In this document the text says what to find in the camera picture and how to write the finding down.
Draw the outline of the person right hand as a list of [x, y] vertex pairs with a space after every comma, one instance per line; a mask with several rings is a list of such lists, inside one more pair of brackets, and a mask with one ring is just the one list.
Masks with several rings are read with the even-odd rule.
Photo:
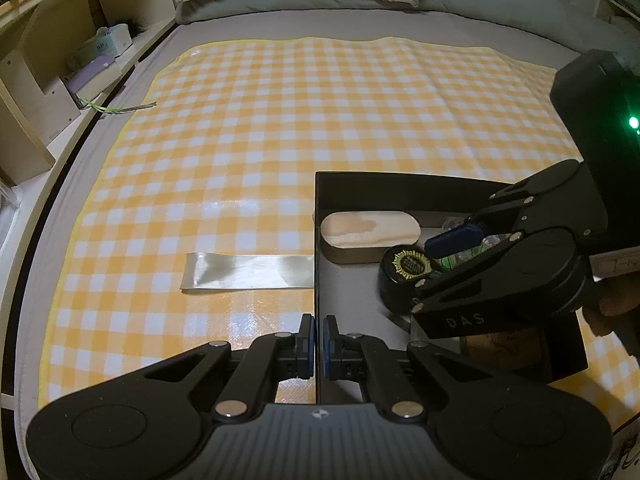
[[639, 273], [602, 278], [582, 307], [582, 316], [594, 336], [614, 330], [614, 320], [639, 307]]

